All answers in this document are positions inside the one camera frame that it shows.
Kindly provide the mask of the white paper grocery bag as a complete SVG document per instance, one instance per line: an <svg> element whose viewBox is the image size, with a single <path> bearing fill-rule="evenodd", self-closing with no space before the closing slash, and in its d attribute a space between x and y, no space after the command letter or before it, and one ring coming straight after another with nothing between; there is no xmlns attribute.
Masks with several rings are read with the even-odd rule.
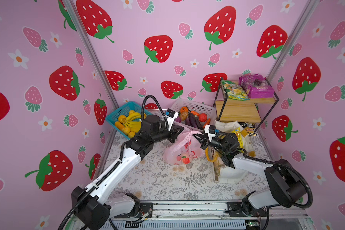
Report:
<svg viewBox="0 0 345 230"><path fill-rule="evenodd" d="M224 164L219 170L219 183L238 184L248 173L264 176L262 165L256 159L249 159L248 151L240 147L235 133L222 132L214 125L206 125L201 147L211 147L219 154Z"/></svg>

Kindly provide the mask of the pink plastic grocery bag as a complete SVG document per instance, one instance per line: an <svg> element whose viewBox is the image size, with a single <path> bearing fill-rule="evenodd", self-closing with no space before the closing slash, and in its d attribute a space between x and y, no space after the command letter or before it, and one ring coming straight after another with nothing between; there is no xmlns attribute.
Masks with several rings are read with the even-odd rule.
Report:
<svg viewBox="0 0 345 230"><path fill-rule="evenodd" d="M205 151L201 149L201 143L196 140L194 134L201 132L184 130L179 134L175 143L164 151L163 159L167 164L190 164L193 159L205 157Z"/></svg>

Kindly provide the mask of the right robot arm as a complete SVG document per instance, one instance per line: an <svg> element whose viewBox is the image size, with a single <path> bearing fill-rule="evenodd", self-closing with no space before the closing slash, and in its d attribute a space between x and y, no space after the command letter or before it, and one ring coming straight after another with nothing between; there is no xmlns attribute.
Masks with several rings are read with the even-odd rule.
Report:
<svg viewBox="0 0 345 230"><path fill-rule="evenodd" d="M233 169L254 173L266 179L268 188L254 191L242 199L240 211L246 216L254 215L262 208L292 206L308 209L313 204L311 187L305 178L286 160L269 161L248 155L240 147L234 134L198 133L193 135L202 149L212 147L220 154L224 164Z"/></svg>

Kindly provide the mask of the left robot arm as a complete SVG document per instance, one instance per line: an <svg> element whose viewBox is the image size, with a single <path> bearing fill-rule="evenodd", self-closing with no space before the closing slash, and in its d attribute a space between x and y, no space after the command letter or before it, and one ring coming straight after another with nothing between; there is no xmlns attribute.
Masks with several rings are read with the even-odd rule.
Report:
<svg viewBox="0 0 345 230"><path fill-rule="evenodd" d="M98 230L111 215L132 212L138 200L131 195L118 198L114 205L107 205L106 201L125 175L153 150L156 142L169 140L174 143L183 130L170 117L161 120L157 115L148 115L141 122L141 130L122 144L120 156L85 188L78 186L73 190L72 209L59 229L64 229L71 216L76 216L84 224L84 229Z"/></svg>

